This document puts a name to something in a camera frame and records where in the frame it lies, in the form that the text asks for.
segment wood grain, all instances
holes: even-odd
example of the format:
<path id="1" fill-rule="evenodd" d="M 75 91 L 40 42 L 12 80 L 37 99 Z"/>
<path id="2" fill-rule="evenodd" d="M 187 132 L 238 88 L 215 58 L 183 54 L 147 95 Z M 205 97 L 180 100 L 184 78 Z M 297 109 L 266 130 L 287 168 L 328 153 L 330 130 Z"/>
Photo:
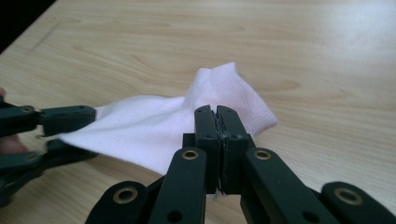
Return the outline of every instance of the wood grain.
<path id="1" fill-rule="evenodd" d="M 346 181 L 396 214 L 394 1 L 59 0 L 0 55 L 0 86 L 16 105 L 99 106 L 184 95 L 197 69 L 227 62 L 279 119 L 258 146 L 312 189 Z M 83 223 L 110 186 L 158 177 L 104 156 L 53 169 L 0 223 Z M 207 200 L 205 223 L 246 223 L 238 197 Z"/>

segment metal rivet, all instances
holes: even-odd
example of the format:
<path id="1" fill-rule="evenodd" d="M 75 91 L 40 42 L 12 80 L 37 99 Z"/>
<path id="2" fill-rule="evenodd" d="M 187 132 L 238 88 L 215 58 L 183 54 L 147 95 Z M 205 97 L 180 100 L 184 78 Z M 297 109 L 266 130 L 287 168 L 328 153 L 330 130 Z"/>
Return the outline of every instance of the metal rivet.
<path id="1" fill-rule="evenodd" d="M 199 153 L 194 151 L 194 150 L 187 150 L 183 152 L 182 157 L 186 160 L 194 160 L 197 159 L 199 156 Z"/>
<path id="2" fill-rule="evenodd" d="M 134 187 L 124 187 L 114 193 L 113 201 L 115 203 L 130 203 L 137 197 L 137 189 Z"/>
<path id="3" fill-rule="evenodd" d="M 269 152 L 267 152 L 267 151 L 264 151 L 264 150 L 255 151 L 254 152 L 254 156 L 257 159 L 262 160 L 262 161 L 266 161 L 266 160 L 271 159 L 271 154 Z"/>
<path id="4" fill-rule="evenodd" d="M 334 190 L 335 196 L 343 201 L 344 203 L 349 203 L 352 205 L 363 204 L 363 198 L 354 190 L 347 188 L 338 188 Z"/>

